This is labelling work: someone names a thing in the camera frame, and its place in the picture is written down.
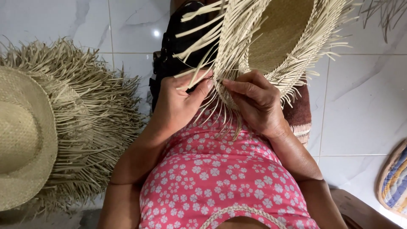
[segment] hat crown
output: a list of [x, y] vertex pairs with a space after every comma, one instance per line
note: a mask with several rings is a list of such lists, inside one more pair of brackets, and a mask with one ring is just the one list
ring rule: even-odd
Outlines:
[[40, 150], [33, 115], [19, 105], [0, 101], [0, 174], [16, 171]]

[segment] pink floral dress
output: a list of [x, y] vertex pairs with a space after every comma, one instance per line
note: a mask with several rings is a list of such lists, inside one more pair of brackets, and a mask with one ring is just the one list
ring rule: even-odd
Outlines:
[[[206, 111], [197, 123], [209, 115]], [[235, 216], [272, 229], [319, 228], [269, 142], [245, 123], [233, 141], [236, 118], [227, 134], [219, 134], [222, 123], [215, 113], [172, 136], [143, 185], [140, 228], [215, 229]]]

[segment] woman's left hand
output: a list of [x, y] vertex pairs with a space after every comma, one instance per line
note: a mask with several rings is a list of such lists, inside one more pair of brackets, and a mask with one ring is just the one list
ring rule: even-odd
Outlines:
[[[202, 77], [205, 72], [205, 70], [199, 71], [196, 79]], [[192, 76], [193, 73], [180, 78], [166, 77], [161, 81], [157, 105], [146, 128], [153, 129], [153, 132], [167, 139], [192, 120], [213, 87], [212, 80], [208, 79], [212, 76], [212, 70], [210, 70], [195, 90], [188, 94], [186, 86]]]

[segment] straw hat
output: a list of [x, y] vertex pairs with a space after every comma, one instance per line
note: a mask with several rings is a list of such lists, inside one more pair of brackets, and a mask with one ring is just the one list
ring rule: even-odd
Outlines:
[[[324, 54], [335, 55], [321, 50], [347, 46], [344, 42], [334, 43], [340, 38], [335, 28], [347, 21], [346, 15], [351, 10], [352, 5], [347, 0], [223, 0], [207, 5], [183, 15], [181, 21], [212, 11], [219, 11], [219, 15], [176, 37], [206, 26], [210, 26], [210, 31], [184, 52], [173, 56], [185, 61], [196, 50], [207, 45], [212, 48], [200, 66], [175, 77], [210, 66], [214, 73], [214, 94], [228, 108], [237, 109], [221, 80], [234, 80], [257, 69], [280, 90], [282, 103], [290, 103], [296, 93], [293, 87], [304, 84], [304, 73], [319, 75], [306, 68], [313, 67]], [[215, 53], [214, 61], [206, 58]], [[198, 80], [193, 77], [188, 87], [194, 82]]]
[[29, 75], [0, 67], [0, 211], [19, 206], [44, 186], [58, 152], [54, 113]]
[[[69, 212], [103, 194], [117, 160], [144, 126], [145, 116], [136, 106], [137, 77], [124, 79], [123, 72], [116, 74], [104, 67], [97, 51], [83, 51], [64, 39], [49, 46], [32, 42], [18, 49], [11, 45], [0, 57], [0, 66], [18, 69], [41, 89], [52, 116], [37, 120], [52, 124], [58, 137], [43, 138], [43, 143], [52, 140], [55, 145], [47, 176], [35, 193], [19, 202], [26, 203], [13, 210], [29, 209], [29, 214]], [[14, 82], [10, 85], [1, 85], [10, 90], [4, 94], [20, 87]], [[0, 202], [11, 198], [10, 192], [1, 194]]]

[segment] brown towel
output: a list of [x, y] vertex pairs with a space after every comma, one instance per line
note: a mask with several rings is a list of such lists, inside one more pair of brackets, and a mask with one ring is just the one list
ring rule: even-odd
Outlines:
[[309, 92], [307, 85], [296, 87], [300, 92], [296, 98], [291, 101], [290, 107], [288, 103], [284, 104], [284, 118], [290, 124], [291, 130], [298, 140], [306, 147], [308, 145], [309, 132], [311, 129], [311, 108], [309, 104]]

